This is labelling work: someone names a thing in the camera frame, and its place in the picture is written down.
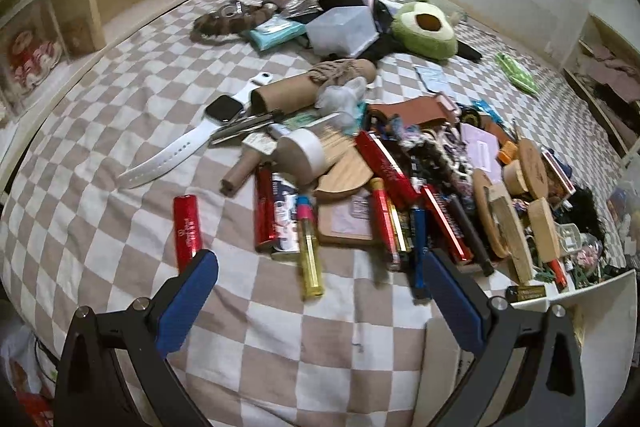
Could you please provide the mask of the yellow lighter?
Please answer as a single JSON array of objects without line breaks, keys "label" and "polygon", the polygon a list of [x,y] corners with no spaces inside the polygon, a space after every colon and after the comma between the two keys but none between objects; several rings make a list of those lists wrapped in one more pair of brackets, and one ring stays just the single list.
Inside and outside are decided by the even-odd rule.
[{"label": "yellow lighter", "polygon": [[314,228],[314,208],[308,196],[297,196],[296,217],[299,264],[303,274],[303,295],[306,299],[318,298],[323,295],[324,286]]}]

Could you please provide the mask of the orange lighter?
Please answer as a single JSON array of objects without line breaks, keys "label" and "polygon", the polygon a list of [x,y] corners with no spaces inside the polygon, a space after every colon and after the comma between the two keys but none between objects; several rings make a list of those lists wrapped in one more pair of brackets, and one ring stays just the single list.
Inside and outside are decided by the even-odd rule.
[{"label": "orange lighter", "polygon": [[546,265],[553,273],[556,288],[558,288],[559,293],[562,293],[568,284],[561,263],[558,259],[553,259],[547,262]]}]

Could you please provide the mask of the rounded wooden box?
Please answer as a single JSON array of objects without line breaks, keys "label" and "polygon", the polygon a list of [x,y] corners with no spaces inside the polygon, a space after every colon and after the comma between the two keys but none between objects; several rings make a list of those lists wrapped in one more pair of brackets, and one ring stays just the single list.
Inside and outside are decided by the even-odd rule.
[{"label": "rounded wooden box", "polygon": [[540,261],[548,263],[558,260],[561,254],[560,242],[547,199],[540,198],[531,202],[527,207],[527,214]]}]

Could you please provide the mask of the long wooden block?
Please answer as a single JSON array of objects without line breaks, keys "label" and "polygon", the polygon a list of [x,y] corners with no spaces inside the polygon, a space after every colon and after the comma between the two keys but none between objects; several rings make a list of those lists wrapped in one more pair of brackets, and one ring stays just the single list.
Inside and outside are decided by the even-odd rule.
[{"label": "long wooden block", "polygon": [[521,221],[513,208],[506,186],[502,182],[491,184],[488,187],[487,200],[492,217],[495,218],[500,234],[506,241],[506,249],[511,255],[518,280],[521,284],[528,284],[535,277],[533,260]]}]

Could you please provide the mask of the red lipstick tube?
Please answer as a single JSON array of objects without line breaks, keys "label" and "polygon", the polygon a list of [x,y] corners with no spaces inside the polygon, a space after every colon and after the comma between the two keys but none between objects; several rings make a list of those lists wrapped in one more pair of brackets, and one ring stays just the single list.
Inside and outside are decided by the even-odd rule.
[{"label": "red lipstick tube", "polygon": [[178,270],[182,272],[202,248],[198,198],[191,194],[175,197],[172,202],[172,213],[174,214],[177,265]]}]

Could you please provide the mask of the black feather puff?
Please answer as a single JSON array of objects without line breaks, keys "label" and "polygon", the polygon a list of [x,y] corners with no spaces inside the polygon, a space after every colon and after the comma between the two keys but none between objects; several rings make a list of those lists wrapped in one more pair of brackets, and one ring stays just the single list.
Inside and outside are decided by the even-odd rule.
[{"label": "black feather puff", "polygon": [[575,193],[567,199],[570,209],[563,213],[566,223],[573,223],[582,233],[591,234],[602,244],[605,243],[605,228],[597,212],[596,201],[590,188],[575,187]]}]

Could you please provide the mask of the red playing card box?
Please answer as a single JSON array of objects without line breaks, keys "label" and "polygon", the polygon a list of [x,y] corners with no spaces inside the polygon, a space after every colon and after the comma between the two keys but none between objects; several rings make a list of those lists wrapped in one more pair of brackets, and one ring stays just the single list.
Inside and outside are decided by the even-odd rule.
[{"label": "red playing card box", "polygon": [[542,151],[541,158],[547,173],[547,200],[553,209],[558,209],[563,205],[563,202],[575,194],[576,188],[548,150]]}]

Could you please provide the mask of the round bear coaster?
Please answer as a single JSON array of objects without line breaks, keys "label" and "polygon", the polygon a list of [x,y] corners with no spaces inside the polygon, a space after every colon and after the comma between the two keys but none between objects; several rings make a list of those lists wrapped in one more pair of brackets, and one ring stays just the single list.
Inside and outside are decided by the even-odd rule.
[{"label": "round bear coaster", "polygon": [[478,217],[482,222],[491,250],[497,258],[506,259],[510,256],[510,251],[503,242],[488,202],[488,188],[491,187],[492,182],[484,170],[475,168],[472,173],[472,184]]}]

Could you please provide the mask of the white smart watch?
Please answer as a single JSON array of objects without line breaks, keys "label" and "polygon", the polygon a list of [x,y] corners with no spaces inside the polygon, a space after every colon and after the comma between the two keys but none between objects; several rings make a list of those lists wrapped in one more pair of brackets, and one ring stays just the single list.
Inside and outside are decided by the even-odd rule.
[{"label": "white smart watch", "polygon": [[259,87],[265,87],[273,80],[269,72],[260,72],[247,81],[235,95],[219,95],[208,104],[201,122],[186,134],[167,145],[160,153],[125,171],[116,179],[119,188],[134,188],[160,178],[188,159],[200,147],[227,130],[240,129],[255,120],[250,115],[250,95]]}]

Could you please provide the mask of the white tape roll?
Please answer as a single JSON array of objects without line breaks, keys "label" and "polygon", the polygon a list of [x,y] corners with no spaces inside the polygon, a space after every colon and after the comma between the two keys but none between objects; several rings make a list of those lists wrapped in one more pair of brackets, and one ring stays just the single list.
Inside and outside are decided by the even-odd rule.
[{"label": "white tape roll", "polygon": [[302,185],[308,185],[328,169],[322,143],[318,135],[308,129],[283,135],[277,142],[274,159],[283,172]]}]

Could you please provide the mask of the green checkered pouch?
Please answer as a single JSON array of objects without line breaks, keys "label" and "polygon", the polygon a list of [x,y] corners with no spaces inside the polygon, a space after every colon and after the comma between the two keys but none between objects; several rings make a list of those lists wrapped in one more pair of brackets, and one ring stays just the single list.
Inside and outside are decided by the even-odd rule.
[{"label": "green checkered pouch", "polygon": [[498,52],[496,54],[496,63],[516,89],[531,96],[539,94],[538,84],[532,74],[518,61],[515,61],[512,56]]}]

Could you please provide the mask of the open closet shelf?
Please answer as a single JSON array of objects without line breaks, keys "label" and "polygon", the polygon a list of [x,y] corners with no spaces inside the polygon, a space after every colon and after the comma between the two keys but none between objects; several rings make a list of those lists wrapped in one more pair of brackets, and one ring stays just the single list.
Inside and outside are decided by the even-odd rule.
[{"label": "open closet shelf", "polygon": [[639,48],[589,14],[563,74],[623,162],[639,153]]}]

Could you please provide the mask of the cardboard tube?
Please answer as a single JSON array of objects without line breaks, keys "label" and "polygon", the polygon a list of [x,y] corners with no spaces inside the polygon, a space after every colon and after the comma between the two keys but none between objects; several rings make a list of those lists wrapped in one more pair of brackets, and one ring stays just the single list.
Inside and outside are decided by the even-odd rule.
[{"label": "cardboard tube", "polygon": [[297,112],[316,103],[322,88],[344,86],[346,82],[362,77],[366,83],[376,78],[376,67],[363,58],[320,62],[305,74],[271,81],[250,94],[250,110],[253,115],[281,112],[284,115]]}]

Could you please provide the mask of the avocado plush toy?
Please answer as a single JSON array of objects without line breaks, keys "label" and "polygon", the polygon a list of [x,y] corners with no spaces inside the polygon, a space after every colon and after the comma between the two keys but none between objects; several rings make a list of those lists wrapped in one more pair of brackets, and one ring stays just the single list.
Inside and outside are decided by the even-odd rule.
[{"label": "avocado plush toy", "polygon": [[408,51],[436,61],[458,52],[454,26],[438,6],[423,0],[404,4],[394,15],[392,34]]}]

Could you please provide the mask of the brown patterned pouch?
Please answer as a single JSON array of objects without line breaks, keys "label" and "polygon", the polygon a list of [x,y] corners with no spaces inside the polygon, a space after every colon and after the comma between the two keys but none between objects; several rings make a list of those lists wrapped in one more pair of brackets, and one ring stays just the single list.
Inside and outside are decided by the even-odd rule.
[{"label": "brown patterned pouch", "polygon": [[193,22],[190,39],[202,42],[205,39],[239,35],[255,29],[271,20],[274,14],[286,8],[291,0],[262,0],[260,5],[230,0],[215,12],[199,16]]}]

